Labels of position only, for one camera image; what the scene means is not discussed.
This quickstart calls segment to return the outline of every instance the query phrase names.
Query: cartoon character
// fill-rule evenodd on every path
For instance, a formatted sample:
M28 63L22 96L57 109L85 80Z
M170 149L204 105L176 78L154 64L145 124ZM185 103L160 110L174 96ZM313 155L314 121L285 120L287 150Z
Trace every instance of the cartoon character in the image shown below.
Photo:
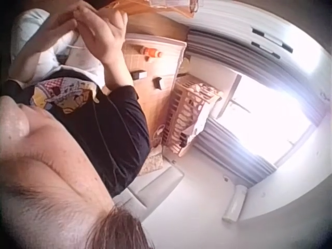
M69 114L86 104L91 93L93 101L99 103L95 83L74 78L53 79L39 83L30 102L47 110L55 104Z

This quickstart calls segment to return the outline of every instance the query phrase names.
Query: window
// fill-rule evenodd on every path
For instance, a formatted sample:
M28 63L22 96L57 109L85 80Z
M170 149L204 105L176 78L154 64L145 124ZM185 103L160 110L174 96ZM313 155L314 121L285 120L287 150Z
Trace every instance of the window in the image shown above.
M218 121L271 163L298 147L313 125L290 96L242 76Z

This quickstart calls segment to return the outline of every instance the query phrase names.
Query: white curtain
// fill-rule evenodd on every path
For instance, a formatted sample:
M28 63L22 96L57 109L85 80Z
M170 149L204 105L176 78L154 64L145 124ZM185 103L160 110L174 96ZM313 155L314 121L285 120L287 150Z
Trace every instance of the white curtain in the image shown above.
M326 114L326 106L305 84L267 56L247 45L220 35L190 29L186 53L212 59L243 73L267 87L284 91L295 97L303 113L316 126Z
M277 170L264 158L254 155L215 119L208 118L194 146L221 167L232 172L251 187Z

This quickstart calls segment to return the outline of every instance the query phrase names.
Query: bottle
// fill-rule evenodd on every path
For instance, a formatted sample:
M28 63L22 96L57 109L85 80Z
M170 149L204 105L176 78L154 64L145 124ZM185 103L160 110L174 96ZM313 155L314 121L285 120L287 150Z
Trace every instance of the bottle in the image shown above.
M160 52L158 49L156 48L146 48L143 47L141 50L141 54L148 56L148 57L152 57L152 58L160 58L162 57L162 52Z

